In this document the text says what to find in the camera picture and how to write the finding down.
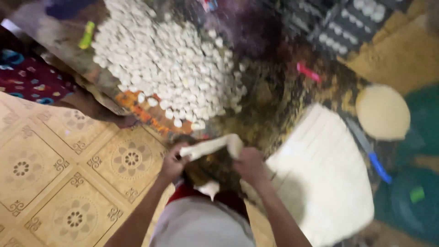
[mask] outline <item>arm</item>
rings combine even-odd
[[[104,247],[140,247],[142,245],[163,192],[172,180],[181,174],[185,164],[189,161],[188,157],[177,160],[177,155],[183,146],[187,146],[187,144],[177,144],[166,154],[163,160],[162,170],[158,174],[157,180],[155,180],[140,204],[108,240]]]
[[[261,152],[255,148],[243,149],[239,160],[234,162],[234,168],[261,197],[276,245],[312,247],[271,185],[264,170]]]

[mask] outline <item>patterned cloth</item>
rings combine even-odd
[[[0,58],[0,91],[32,102],[49,105],[72,94],[75,79],[43,59],[3,49]]]

